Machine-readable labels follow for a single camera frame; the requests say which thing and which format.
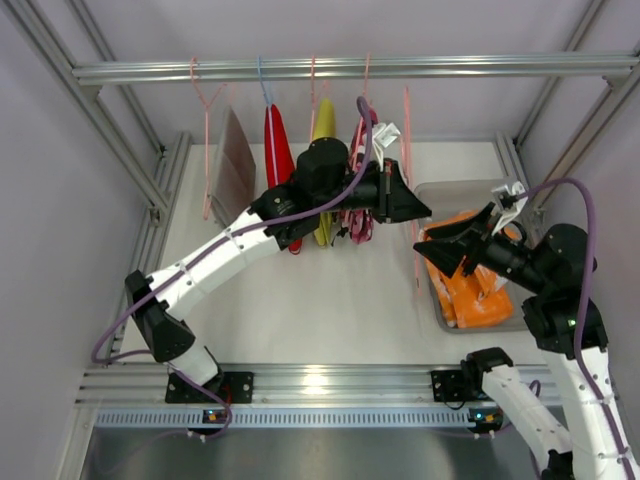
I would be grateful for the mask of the pink hanger with patterned trousers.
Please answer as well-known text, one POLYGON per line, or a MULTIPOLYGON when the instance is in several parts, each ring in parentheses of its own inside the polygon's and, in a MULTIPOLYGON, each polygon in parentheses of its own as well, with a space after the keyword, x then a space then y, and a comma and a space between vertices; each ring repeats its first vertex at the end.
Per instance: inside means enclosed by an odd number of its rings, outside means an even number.
MULTIPOLYGON (((363 76, 363 88, 361 95, 368 98, 368 82, 369 82, 369 69, 370 69, 371 53, 368 52, 365 58, 364 76, 363 76)), ((357 127, 354 131, 351 142, 351 155, 350 155, 350 167, 353 171, 358 170, 358 148, 361 141, 361 134, 363 128, 363 119, 359 117, 357 127)))

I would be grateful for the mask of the pink patterned trousers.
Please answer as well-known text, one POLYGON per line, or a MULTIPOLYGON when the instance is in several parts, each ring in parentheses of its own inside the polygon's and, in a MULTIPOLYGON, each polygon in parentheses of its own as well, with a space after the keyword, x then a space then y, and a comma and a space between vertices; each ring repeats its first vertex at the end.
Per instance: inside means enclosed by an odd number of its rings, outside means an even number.
MULTIPOLYGON (((356 173, 362 164, 360 148, 364 146, 366 135, 366 125, 362 119, 359 120, 354 131, 350 145, 349 166, 356 173)), ((349 235, 355 244, 366 243, 371 240, 373 234, 373 219, 367 210, 351 210, 340 214, 341 231, 349 235)))

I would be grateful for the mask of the orange white trousers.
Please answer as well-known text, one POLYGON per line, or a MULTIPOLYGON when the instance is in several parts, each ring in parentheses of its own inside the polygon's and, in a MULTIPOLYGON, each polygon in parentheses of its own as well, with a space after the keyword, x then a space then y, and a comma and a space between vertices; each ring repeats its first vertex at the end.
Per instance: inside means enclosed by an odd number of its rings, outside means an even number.
POLYGON ((494 328, 514 314, 507 293, 507 280, 483 266, 465 275, 459 265, 452 277, 444 275, 432 262, 424 260, 435 288, 444 324, 449 328, 494 328))

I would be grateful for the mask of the pink hanger with orange trousers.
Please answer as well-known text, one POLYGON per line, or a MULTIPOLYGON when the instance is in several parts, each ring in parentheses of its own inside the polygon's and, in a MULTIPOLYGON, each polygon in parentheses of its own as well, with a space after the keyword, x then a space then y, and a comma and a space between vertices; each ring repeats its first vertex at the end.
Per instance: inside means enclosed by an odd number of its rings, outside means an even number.
MULTIPOLYGON (((407 85, 404 86, 404 90, 403 90, 403 112, 404 112, 404 120, 403 120, 402 144, 401 144, 402 166, 403 166, 403 171, 406 177, 407 185, 409 189, 412 189, 412 187, 414 186, 414 182, 413 182, 413 162, 412 162, 412 142, 411 142, 411 101, 410 101, 410 91, 407 85)), ((413 264, 414 264, 414 281, 415 281, 416 294, 418 296, 421 296, 422 287, 420 282, 420 260, 416 252, 413 252, 412 255, 413 255, 413 264)))

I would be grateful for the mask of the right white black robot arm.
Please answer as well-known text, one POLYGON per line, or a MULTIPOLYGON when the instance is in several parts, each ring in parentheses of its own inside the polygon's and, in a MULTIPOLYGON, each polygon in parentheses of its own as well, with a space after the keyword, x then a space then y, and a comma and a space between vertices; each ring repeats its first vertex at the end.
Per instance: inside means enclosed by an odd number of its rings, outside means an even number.
POLYGON ((427 229, 414 249, 441 274, 484 267, 530 292, 523 319, 561 399, 559 423, 500 347, 472 352, 461 367, 472 391, 492 400, 520 434, 543 479, 636 479, 609 375, 608 337, 585 281, 597 263, 588 234, 556 224, 534 247, 497 226, 494 206, 427 229))

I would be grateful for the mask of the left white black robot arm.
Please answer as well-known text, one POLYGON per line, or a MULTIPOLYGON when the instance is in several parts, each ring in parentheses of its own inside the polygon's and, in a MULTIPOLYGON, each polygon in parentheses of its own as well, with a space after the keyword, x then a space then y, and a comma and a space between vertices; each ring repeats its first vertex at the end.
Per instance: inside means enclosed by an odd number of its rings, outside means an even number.
POLYGON ((132 318, 150 354, 194 388, 215 390, 219 363, 186 324, 208 294, 252 263, 287 249, 311 233, 324 212, 368 210, 378 223, 404 223, 432 211, 409 189, 398 161, 374 160, 365 145, 357 172, 347 146, 335 138, 313 141, 290 178, 264 191, 213 240, 174 265, 125 279, 132 318))

